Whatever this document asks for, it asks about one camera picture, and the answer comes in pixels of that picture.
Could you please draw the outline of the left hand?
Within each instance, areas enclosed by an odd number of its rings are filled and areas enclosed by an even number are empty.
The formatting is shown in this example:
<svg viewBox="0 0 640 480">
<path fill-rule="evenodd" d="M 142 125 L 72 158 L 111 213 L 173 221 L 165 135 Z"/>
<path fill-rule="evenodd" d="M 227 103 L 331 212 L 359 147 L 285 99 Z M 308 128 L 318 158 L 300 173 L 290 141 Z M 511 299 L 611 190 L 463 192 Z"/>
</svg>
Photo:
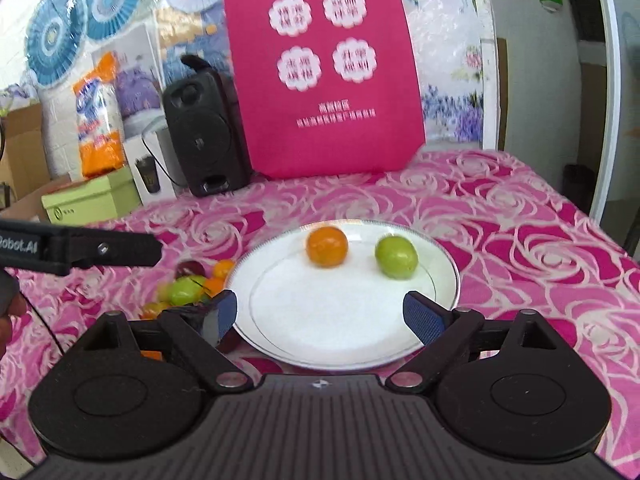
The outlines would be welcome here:
<svg viewBox="0 0 640 480">
<path fill-rule="evenodd" d="M 5 270 L 1 270 L 0 278 L 0 358 L 3 358 L 6 355 L 6 347 L 13 337 L 12 320 L 23 316 L 27 307 L 17 279 Z"/>
</svg>

